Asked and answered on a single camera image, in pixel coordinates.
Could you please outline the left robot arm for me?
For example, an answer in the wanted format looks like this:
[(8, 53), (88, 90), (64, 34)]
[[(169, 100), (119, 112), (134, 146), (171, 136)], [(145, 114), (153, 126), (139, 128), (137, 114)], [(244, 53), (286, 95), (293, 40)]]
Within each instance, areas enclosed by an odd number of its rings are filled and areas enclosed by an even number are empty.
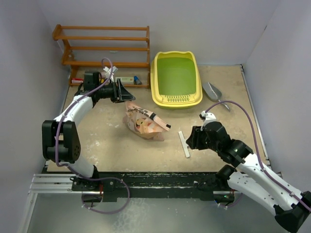
[(97, 189), (100, 178), (96, 166), (81, 155), (77, 126), (101, 99), (120, 103), (135, 100), (135, 97), (120, 79), (113, 80), (112, 73), (103, 78), (98, 71), (87, 71), (70, 105), (55, 119), (42, 123), (43, 157), (83, 178), (83, 185), (88, 190)]

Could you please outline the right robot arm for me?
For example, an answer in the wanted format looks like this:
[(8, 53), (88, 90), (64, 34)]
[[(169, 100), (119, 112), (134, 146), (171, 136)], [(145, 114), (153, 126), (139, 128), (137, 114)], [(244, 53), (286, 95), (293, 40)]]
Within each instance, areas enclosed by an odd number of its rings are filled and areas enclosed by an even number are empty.
[(192, 150), (216, 152), (227, 163), (217, 173), (217, 186), (221, 190), (240, 191), (256, 201), (272, 213), (286, 231), (298, 232), (311, 214), (311, 193), (284, 181), (244, 142), (230, 138), (220, 122), (194, 126), (186, 143)]

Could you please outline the white bag sealing clip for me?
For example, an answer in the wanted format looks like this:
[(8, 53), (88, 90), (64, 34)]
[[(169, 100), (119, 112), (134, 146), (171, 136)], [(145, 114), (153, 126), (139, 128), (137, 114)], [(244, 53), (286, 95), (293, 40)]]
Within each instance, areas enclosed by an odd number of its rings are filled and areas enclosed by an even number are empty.
[(185, 157), (186, 158), (190, 158), (190, 153), (189, 153), (189, 150), (188, 150), (188, 145), (187, 145), (186, 140), (184, 138), (183, 132), (179, 131), (178, 135), (179, 135), (179, 138), (180, 138), (180, 142), (182, 144), (182, 148), (183, 148)]

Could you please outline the grey metal litter scoop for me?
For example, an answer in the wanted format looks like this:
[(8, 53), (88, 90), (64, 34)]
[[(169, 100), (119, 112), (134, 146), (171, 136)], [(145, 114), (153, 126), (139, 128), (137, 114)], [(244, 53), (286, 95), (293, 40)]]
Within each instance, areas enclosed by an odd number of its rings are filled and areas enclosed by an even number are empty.
[(210, 82), (202, 84), (202, 88), (205, 91), (207, 97), (213, 102), (221, 102), (222, 93), (221, 91), (212, 85)]

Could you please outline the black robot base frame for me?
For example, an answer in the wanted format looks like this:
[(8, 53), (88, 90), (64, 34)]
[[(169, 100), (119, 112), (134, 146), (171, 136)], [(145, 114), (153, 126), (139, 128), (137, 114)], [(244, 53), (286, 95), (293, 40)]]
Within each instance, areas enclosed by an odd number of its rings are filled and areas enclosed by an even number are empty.
[(199, 199), (231, 204), (240, 192), (228, 186), (216, 172), (98, 172), (98, 181), (71, 177), (73, 191), (85, 201), (116, 202), (131, 199)]

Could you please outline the pink cat litter bag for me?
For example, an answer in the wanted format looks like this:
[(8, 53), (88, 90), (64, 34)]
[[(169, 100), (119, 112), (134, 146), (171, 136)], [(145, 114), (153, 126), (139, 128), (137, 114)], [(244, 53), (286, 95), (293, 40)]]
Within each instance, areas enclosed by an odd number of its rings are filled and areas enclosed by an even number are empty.
[(125, 102), (126, 112), (122, 121), (128, 129), (146, 140), (164, 141), (163, 133), (171, 125), (163, 121), (156, 113), (141, 108), (133, 101)]

